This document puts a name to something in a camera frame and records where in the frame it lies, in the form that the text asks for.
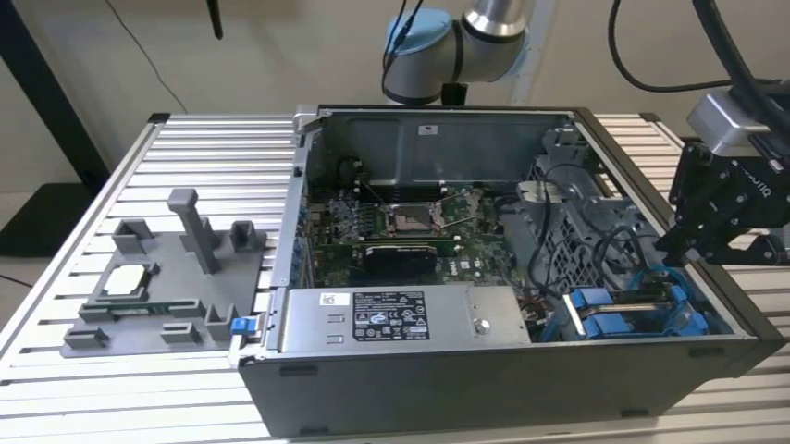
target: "power supply label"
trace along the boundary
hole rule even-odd
[[[354,339],[428,340],[429,312],[422,291],[354,294]]]

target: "screw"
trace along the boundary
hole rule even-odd
[[[492,325],[489,321],[485,319],[476,319],[474,321],[474,331],[478,335],[485,335],[489,331],[492,331]]]

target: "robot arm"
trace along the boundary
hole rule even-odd
[[[669,201],[676,226],[656,246],[667,264],[704,257],[712,264],[790,265],[790,84],[752,77],[713,0],[695,0],[700,22],[733,79],[731,91],[708,94],[689,124],[700,142],[684,147]],[[733,240],[753,228],[747,249]]]
[[[440,99],[444,85],[494,81],[520,69],[529,40],[525,0],[478,0],[460,20],[425,8],[396,21],[388,39],[397,35],[397,44],[382,80],[390,101],[428,105]]]

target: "blue latch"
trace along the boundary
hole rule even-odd
[[[232,334],[252,336],[258,330],[258,320],[250,317],[238,317],[232,322]]]

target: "metal table slats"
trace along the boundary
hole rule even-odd
[[[659,190],[668,193],[681,149],[677,137],[663,123],[648,122],[640,115],[601,115],[600,119]],[[280,441],[269,438],[240,375],[228,369],[226,352],[77,360],[58,354],[63,333],[115,251],[109,234],[119,220],[145,217],[155,231],[182,229],[165,205],[174,187],[198,189],[201,211],[216,228],[244,217],[270,234],[256,306],[265,307],[269,300],[294,151],[290,117],[175,116],[147,130],[150,136],[141,137],[114,175],[105,205],[86,219],[83,235],[67,254],[57,257],[25,302],[22,312],[33,310],[0,360],[0,440]],[[790,271],[728,268],[790,337]],[[23,314],[13,322],[19,323]],[[15,333],[15,326],[10,327],[0,339]],[[790,346],[747,376],[703,385],[656,419],[344,442],[676,444],[788,442],[788,437]]]

